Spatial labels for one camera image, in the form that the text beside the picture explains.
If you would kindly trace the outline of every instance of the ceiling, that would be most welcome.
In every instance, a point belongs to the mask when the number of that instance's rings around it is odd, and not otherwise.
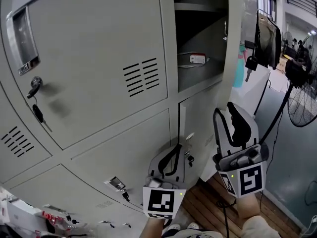
[[[306,21],[294,15],[285,13],[285,20],[286,20],[286,23],[289,23],[305,32],[310,32],[312,30],[315,30],[317,32],[317,27],[313,27],[311,24],[307,23]]]

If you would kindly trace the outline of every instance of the shoe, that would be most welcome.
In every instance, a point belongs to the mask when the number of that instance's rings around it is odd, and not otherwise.
[[[195,222],[192,222],[188,225],[187,229],[199,229],[199,225]]]
[[[170,225],[167,230],[171,230],[171,229],[176,229],[180,231],[180,225],[179,224]]]

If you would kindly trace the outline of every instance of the sleeve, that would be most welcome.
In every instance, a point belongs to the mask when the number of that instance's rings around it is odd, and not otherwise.
[[[264,218],[254,216],[244,223],[241,238],[280,238],[280,236]]]

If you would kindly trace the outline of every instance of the locker door handle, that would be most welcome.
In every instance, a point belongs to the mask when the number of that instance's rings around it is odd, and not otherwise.
[[[40,63],[27,6],[7,15],[6,29],[18,73],[23,75]]]

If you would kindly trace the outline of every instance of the air vent grille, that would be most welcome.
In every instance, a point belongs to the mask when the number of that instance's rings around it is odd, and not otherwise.
[[[17,126],[4,135],[1,141],[18,158],[34,148]]]
[[[124,78],[130,97],[159,85],[159,71],[156,58],[143,61],[141,64],[130,65],[122,70],[124,71]]]
[[[107,201],[107,202],[104,202],[104,203],[101,203],[101,204],[97,205],[96,207],[103,209],[103,208],[106,208],[107,206],[110,206],[112,204],[113,203],[111,201]]]

